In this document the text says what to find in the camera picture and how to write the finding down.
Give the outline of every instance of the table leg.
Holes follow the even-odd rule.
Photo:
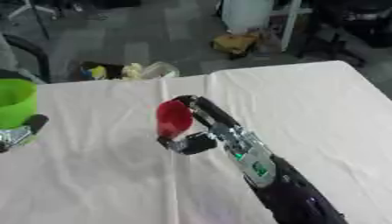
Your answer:
[[[289,46],[291,35],[297,21],[297,15],[299,10],[301,9],[301,3],[302,0],[291,0],[289,16],[287,17],[287,22],[286,26],[284,27],[284,33],[282,37],[282,52],[285,52],[287,50],[287,47]]]

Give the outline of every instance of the robotic arm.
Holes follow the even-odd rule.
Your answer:
[[[193,117],[207,131],[175,141],[191,127]],[[157,120],[157,140],[168,150],[192,155],[223,142],[230,159],[279,224],[347,224],[343,214],[292,165],[208,99],[185,95],[164,102]]]

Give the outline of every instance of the clear plastic container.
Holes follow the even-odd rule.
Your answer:
[[[141,77],[143,80],[179,77],[179,70],[175,66],[159,61],[147,66],[142,71]]]

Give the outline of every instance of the green led light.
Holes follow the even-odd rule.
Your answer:
[[[257,172],[257,175],[259,175],[259,177],[262,177],[265,173],[267,173],[267,170],[259,162],[255,162],[252,165],[252,167],[253,167],[253,170],[255,172]]]
[[[240,161],[242,159],[242,157],[243,157],[243,155],[240,154],[240,153],[235,153],[234,156],[235,156],[235,159],[237,159],[237,161]]]

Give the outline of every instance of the black cable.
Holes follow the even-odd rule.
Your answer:
[[[44,23],[42,22],[41,16],[37,12],[37,8],[35,6],[35,1],[34,0],[30,0],[30,3],[31,3],[32,13],[34,13],[34,16],[35,16],[35,18],[37,20],[37,23],[39,24],[39,27],[41,28],[42,33],[44,34],[46,39],[50,39],[49,32],[47,31]]]

